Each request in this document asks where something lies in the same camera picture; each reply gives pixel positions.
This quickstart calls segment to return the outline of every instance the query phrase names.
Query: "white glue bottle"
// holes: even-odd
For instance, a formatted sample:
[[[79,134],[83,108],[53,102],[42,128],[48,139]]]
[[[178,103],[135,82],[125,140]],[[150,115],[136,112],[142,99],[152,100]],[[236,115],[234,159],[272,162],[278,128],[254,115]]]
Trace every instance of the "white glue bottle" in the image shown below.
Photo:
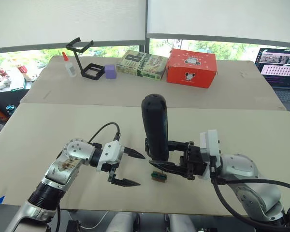
[[[75,71],[73,64],[69,61],[69,58],[67,57],[67,55],[64,52],[62,52],[62,55],[63,55],[63,59],[65,61],[64,65],[66,66],[68,74],[70,75],[70,77],[76,77],[76,71]]]

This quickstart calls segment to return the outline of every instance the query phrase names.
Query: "black phone stand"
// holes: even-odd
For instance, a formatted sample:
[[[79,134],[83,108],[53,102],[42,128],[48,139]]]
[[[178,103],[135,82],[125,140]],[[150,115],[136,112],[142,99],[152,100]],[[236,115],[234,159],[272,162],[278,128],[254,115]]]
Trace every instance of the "black phone stand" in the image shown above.
[[[83,47],[82,49],[77,49],[75,47],[73,47],[73,45],[77,42],[81,42],[81,39],[79,37],[77,37],[76,39],[72,40],[71,42],[69,42],[67,45],[66,45],[66,49],[70,50],[70,51],[73,51],[74,52],[74,55],[75,55],[75,58],[76,58],[76,61],[78,63],[78,66],[81,70],[81,75],[83,77],[86,77],[86,78],[89,78],[89,79],[92,79],[92,80],[99,80],[99,78],[104,74],[104,66],[101,66],[101,65],[98,65],[98,64],[88,64],[84,69],[81,65],[81,62],[79,61],[79,58],[78,58],[78,55],[77,53],[84,53],[88,48],[90,48],[92,45],[93,45],[93,41],[90,41],[85,47]],[[87,74],[86,72],[88,70],[93,70],[93,71],[96,71],[97,74],[95,76],[93,75],[90,75],[90,74]]]

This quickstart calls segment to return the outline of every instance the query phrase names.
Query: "purple block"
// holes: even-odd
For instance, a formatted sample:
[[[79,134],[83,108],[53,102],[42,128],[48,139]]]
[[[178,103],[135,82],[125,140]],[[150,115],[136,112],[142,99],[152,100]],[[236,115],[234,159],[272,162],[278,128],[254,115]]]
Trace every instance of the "purple block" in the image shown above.
[[[106,64],[104,70],[106,79],[116,79],[116,68],[114,64]]]

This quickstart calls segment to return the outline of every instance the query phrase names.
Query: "red cap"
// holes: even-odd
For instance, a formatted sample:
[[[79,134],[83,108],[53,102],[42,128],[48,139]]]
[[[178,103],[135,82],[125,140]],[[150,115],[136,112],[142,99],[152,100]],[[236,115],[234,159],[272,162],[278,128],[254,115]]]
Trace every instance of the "red cap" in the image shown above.
[[[64,52],[62,52],[62,55],[63,55],[64,61],[68,61],[69,60],[69,58],[67,57],[67,55]]]

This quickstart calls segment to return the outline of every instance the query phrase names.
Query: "red box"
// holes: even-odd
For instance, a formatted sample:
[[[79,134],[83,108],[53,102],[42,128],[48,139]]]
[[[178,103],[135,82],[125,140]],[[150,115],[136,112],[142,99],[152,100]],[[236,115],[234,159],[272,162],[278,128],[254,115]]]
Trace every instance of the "red box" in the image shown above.
[[[172,49],[166,65],[167,82],[208,88],[216,73],[215,54]]]

